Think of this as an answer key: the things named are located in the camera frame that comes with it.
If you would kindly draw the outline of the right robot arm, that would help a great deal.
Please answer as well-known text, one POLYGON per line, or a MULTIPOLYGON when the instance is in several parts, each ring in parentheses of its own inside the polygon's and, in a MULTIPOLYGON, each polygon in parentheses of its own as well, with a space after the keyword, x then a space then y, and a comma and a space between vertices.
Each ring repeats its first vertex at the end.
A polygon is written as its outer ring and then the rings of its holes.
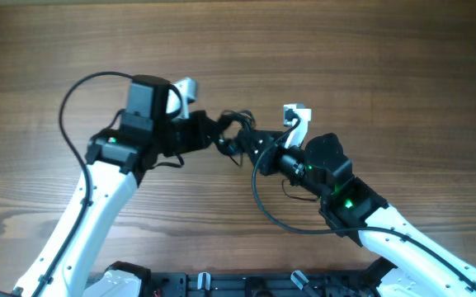
POLYGON ((363 288, 377 296, 476 296, 476 267, 459 259, 410 224, 385 198, 352 171, 335 134, 304 148, 289 135, 241 131, 220 140, 228 156, 248 154, 254 173, 279 173, 320 202, 327 233, 348 237, 379 255, 363 288))

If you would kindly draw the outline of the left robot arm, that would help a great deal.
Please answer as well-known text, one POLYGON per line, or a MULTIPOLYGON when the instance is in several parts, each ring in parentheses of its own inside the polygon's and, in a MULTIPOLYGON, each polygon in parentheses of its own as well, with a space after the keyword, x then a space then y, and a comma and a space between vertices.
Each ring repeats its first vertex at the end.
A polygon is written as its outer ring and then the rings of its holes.
POLYGON ((68 206, 11 296, 82 296, 89 273, 115 218, 138 190, 144 174, 160 167, 158 156, 180 158, 205 149, 214 122, 191 112, 198 84, 130 75, 125 108, 75 155, 81 176, 68 206))

